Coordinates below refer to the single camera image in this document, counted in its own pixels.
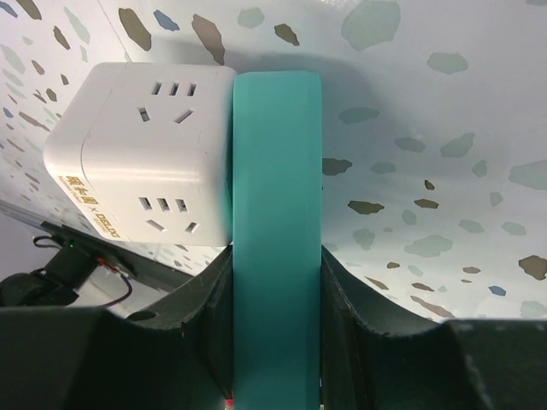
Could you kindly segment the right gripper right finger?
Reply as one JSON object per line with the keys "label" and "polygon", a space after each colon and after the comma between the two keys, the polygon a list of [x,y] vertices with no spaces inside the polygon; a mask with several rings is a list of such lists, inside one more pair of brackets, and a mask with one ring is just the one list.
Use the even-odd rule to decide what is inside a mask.
{"label": "right gripper right finger", "polygon": [[543,409],[542,320],[436,323],[321,253],[321,398],[327,409]]}

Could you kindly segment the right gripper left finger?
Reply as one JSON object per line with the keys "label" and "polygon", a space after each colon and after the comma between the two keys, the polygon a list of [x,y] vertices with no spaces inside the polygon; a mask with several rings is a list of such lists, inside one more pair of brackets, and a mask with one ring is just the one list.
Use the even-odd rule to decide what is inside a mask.
{"label": "right gripper left finger", "polygon": [[232,393],[232,249],[147,308],[1,311],[4,409],[222,409]]}

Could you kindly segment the teal triangular socket adapter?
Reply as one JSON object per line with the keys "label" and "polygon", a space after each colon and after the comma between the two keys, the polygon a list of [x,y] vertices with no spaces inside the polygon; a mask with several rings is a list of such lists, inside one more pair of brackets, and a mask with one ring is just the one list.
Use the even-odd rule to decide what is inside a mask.
{"label": "teal triangular socket adapter", "polygon": [[234,404],[320,405],[321,79],[245,73],[233,92]]}

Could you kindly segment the white cube adapter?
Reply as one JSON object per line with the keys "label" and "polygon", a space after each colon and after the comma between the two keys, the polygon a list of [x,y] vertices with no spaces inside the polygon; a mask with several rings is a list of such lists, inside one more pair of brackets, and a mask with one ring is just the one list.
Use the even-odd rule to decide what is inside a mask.
{"label": "white cube adapter", "polygon": [[229,67],[96,65],[44,145],[44,165],[108,240],[232,240]]}

